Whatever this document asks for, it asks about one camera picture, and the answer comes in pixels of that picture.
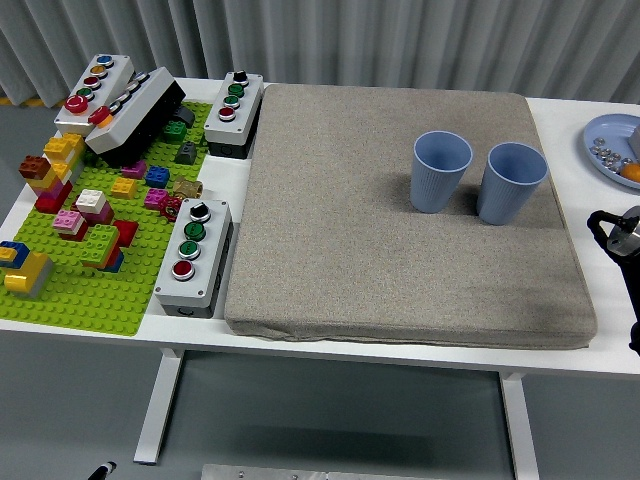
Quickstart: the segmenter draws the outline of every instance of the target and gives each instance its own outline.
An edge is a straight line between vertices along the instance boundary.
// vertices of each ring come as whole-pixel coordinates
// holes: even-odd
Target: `lego baseplate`
[[[174,180],[184,176],[195,181],[207,154],[204,121],[211,105],[183,102],[195,113],[193,127],[184,141],[196,145],[193,165],[179,165],[174,158],[180,144],[165,143],[162,133],[143,155],[147,165],[168,168],[171,190]],[[122,248],[125,260],[118,273],[101,272],[83,267],[79,257],[84,242],[61,239],[51,227],[55,215],[42,214],[33,209],[15,236],[30,249],[43,252],[54,262],[54,269],[38,298],[16,297],[4,287],[4,273],[0,273],[0,318],[50,326],[90,330],[116,335],[135,335],[151,298],[173,224],[155,210],[144,206],[149,190],[144,179],[136,180],[137,191],[131,200],[113,197],[111,186],[121,177],[119,169],[109,168],[99,160],[92,164],[85,156],[85,167],[64,203],[69,209],[73,200],[85,188],[102,190],[115,212],[115,220],[139,223],[133,243]]]

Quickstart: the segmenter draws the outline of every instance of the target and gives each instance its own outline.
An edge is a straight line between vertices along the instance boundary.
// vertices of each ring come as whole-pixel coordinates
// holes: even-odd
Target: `plastic cup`
[[[437,213],[471,164],[471,145],[455,133],[432,131],[418,137],[413,154],[411,204],[423,213]]]
[[[489,152],[476,209],[492,225],[505,225],[518,214],[547,177],[549,167],[535,148],[506,142]]]

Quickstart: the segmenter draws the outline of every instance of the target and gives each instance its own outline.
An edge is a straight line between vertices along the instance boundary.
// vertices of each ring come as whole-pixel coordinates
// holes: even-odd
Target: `button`
[[[240,99],[235,95],[229,95],[228,97],[224,97],[223,103],[225,107],[231,107],[234,110],[240,107]]]
[[[71,95],[64,102],[64,108],[75,114],[84,112],[88,106],[89,102],[82,95]]]
[[[140,82],[138,82],[137,80],[131,80],[129,83],[127,83],[127,86],[124,87],[124,89],[129,93],[133,93],[139,88]]]
[[[203,202],[200,202],[198,205],[191,207],[189,216],[194,222],[206,223],[211,218],[211,212],[209,211],[209,207]]]
[[[218,110],[218,118],[223,122],[230,122],[236,118],[236,111],[231,107],[222,107]]]
[[[104,68],[111,68],[113,67],[113,57],[111,55],[100,55],[96,58],[96,63]]]
[[[200,246],[193,240],[182,242],[178,247],[178,255],[185,260],[195,260],[200,256]]]
[[[229,88],[227,88],[227,91],[229,95],[235,95],[238,98],[244,97],[244,87],[239,83],[232,83],[229,85]]]
[[[100,88],[100,80],[97,77],[87,77],[83,80],[83,85],[91,90],[97,90]]]
[[[89,70],[89,73],[96,77],[96,78],[104,78],[108,75],[107,72],[107,67],[103,66],[103,65],[96,65],[95,67],[91,67],[91,70]]]
[[[206,234],[207,231],[204,229],[204,225],[199,222],[189,222],[184,226],[184,235],[187,240],[199,242]]]
[[[247,85],[249,85],[249,78],[247,77],[247,72],[245,72],[244,70],[234,72],[233,81],[235,83],[239,83],[243,87],[246,87]]]
[[[111,110],[106,105],[98,108],[95,112],[89,115],[89,123],[98,125],[99,127],[106,126],[112,119]]]
[[[196,273],[196,269],[189,260],[179,260],[173,264],[171,273],[176,280],[186,282]]]
[[[144,83],[147,78],[149,78],[149,74],[147,72],[140,72],[136,73],[131,80],[135,80],[138,83]]]
[[[93,90],[91,90],[90,88],[87,88],[87,87],[84,87],[84,88],[81,88],[80,90],[78,90],[76,92],[76,95],[82,95],[89,102],[95,98],[95,95],[93,94]]]

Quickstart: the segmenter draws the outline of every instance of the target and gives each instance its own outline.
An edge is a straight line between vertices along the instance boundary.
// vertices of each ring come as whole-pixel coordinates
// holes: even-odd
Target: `table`
[[[213,102],[221,84],[220,81],[196,79],[178,79],[178,82],[188,100],[207,103]],[[232,333],[224,321],[229,269],[223,277],[214,318],[181,318],[179,330],[175,328],[176,319],[165,315],[155,299],[151,300],[138,333],[133,337],[1,319],[0,330],[160,348],[162,361],[134,458],[136,462],[146,464],[154,464],[157,460],[184,350],[495,371],[500,374],[516,475],[518,478],[538,478],[521,383],[523,375],[640,377],[640,359],[627,347],[635,316],[622,275],[586,227],[586,220],[593,211],[622,214],[639,203],[640,191],[614,183],[598,172],[580,143],[584,126],[593,118],[608,113],[640,115],[640,106],[535,98],[528,99],[528,103],[598,318],[598,333],[589,348],[526,351],[331,341],[292,343],[241,337]],[[240,224],[250,167],[250,159],[207,156],[199,176],[205,187],[203,198],[227,200],[234,222]],[[0,227],[0,238],[13,238],[34,201],[34,194],[25,187]]]

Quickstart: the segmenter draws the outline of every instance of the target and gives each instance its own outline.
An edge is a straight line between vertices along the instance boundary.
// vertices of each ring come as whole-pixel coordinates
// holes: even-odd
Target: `red lego brick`
[[[23,178],[42,180],[50,168],[51,164],[46,158],[27,155],[18,167],[18,171]]]
[[[40,213],[50,213],[55,215],[58,213],[58,210],[62,208],[62,204],[69,196],[69,193],[71,193],[72,188],[73,185],[71,185],[71,182],[67,182],[62,188],[60,195],[56,198],[39,197],[38,200],[36,200],[34,207],[36,207],[36,210]]]
[[[80,227],[80,230],[78,230],[78,233],[76,233],[75,235],[66,234],[66,233],[58,233],[58,235],[60,235],[60,238],[62,238],[63,240],[71,240],[72,242],[81,242],[84,239],[84,236],[86,235],[87,230],[89,230],[89,224],[87,222],[82,222],[82,226]]]
[[[113,222],[113,226],[118,229],[120,236],[118,237],[119,247],[130,247],[133,238],[138,231],[138,222],[131,222],[128,220],[116,220]]]

